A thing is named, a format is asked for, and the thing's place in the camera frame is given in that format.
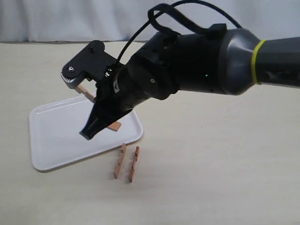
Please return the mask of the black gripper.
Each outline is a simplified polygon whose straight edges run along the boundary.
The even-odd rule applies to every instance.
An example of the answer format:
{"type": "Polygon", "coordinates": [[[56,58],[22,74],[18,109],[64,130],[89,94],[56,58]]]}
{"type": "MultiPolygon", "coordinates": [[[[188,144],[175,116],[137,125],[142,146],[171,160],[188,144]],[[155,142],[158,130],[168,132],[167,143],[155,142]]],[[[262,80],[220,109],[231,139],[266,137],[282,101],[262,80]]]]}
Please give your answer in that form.
{"type": "Polygon", "coordinates": [[[223,94],[218,81],[221,40],[158,32],[109,81],[100,83],[80,135],[91,140],[149,98],[165,100],[179,90],[223,94]]]}

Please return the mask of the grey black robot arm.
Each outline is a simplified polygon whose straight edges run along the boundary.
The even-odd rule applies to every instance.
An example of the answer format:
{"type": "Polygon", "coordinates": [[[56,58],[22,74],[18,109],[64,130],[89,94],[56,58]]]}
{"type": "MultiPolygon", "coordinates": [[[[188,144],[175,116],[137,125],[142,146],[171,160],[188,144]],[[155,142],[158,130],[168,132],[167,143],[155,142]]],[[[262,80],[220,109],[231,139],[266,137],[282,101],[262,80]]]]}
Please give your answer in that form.
{"type": "Polygon", "coordinates": [[[92,139],[149,98],[178,91],[240,95],[255,84],[300,85],[300,40],[259,40],[246,29],[219,37],[159,32],[126,65],[97,83],[94,106],[80,134],[92,139]]]}

